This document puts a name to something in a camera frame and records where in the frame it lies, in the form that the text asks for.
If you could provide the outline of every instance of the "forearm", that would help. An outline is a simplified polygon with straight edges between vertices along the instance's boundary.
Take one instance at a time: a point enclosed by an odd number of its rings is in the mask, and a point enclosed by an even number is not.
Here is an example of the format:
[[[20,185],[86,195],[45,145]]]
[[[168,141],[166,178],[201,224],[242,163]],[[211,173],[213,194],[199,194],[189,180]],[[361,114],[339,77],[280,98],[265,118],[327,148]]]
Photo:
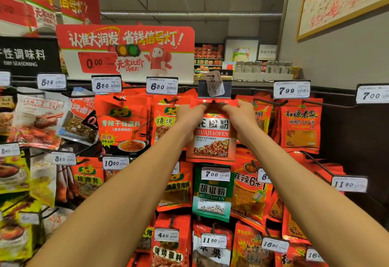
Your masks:
[[[387,266],[389,235],[373,218],[289,156],[257,127],[247,133],[293,219],[331,267]]]
[[[28,266],[126,266],[185,146],[183,124],[85,200]]]

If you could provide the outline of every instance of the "red price tag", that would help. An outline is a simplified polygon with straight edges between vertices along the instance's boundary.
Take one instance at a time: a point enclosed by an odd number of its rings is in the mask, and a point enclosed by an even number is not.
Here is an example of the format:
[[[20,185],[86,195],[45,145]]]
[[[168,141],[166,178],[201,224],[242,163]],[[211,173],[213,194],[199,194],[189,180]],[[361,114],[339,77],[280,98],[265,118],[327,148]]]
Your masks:
[[[118,55],[114,52],[79,52],[83,73],[88,74],[118,74],[116,60]]]

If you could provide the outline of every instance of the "right arm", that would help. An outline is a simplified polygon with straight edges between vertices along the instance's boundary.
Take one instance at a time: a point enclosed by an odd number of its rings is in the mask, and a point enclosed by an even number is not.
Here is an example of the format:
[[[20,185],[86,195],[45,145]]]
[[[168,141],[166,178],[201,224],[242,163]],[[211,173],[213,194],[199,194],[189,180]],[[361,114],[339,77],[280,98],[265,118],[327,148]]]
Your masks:
[[[253,107],[224,105],[293,219],[331,267],[383,267],[389,233],[338,190],[294,160],[256,124]]]

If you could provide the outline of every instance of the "gray wall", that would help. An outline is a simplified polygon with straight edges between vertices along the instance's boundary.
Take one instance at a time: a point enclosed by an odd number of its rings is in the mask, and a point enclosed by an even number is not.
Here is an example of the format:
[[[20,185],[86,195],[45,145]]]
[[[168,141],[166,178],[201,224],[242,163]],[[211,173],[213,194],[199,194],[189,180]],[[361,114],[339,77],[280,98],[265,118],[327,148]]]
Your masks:
[[[313,86],[355,89],[358,83],[389,83],[387,8],[297,43],[301,1],[288,1],[279,60],[302,67]]]

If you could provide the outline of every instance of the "cartoon mascot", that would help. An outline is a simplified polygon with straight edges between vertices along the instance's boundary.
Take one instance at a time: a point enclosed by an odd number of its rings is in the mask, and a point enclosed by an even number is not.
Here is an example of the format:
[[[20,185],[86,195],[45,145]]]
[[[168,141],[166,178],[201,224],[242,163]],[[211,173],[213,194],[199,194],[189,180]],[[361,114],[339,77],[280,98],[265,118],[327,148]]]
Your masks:
[[[144,57],[150,63],[153,76],[166,76],[168,74],[166,69],[172,69],[172,66],[168,64],[172,60],[172,54],[162,47],[155,47],[150,51],[150,55],[146,54]]]

